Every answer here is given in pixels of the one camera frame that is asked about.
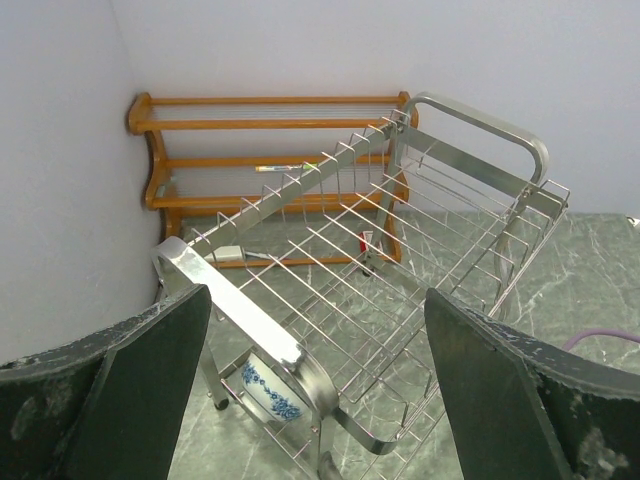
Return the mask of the blue floral white bowl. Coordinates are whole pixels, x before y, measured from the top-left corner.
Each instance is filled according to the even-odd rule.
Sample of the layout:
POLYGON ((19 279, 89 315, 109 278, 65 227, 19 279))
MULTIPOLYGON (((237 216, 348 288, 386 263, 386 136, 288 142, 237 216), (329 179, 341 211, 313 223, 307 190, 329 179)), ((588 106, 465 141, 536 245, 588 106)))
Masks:
POLYGON ((261 423, 284 424, 310 413, 304 400, 254 352, 227 365, 220 376, 229 393, 261 423))

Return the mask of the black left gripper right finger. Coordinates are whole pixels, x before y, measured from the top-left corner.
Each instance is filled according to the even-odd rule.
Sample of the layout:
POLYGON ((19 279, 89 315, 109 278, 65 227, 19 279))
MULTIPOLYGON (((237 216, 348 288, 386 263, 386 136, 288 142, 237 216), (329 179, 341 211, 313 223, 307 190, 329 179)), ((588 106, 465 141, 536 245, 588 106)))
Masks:
POLYGON ((467 479, 636 479, 639 377, 430 288, 424 318, 467 479))

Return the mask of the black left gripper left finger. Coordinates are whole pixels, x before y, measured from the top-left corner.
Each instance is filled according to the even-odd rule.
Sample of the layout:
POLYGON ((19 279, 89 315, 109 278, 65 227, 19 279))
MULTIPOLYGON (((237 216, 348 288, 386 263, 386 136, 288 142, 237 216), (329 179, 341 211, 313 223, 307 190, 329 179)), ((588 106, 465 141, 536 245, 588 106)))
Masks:
POLYGON ((2 478, 167 478, 211 306, 194 285, 2 364, 2 478))

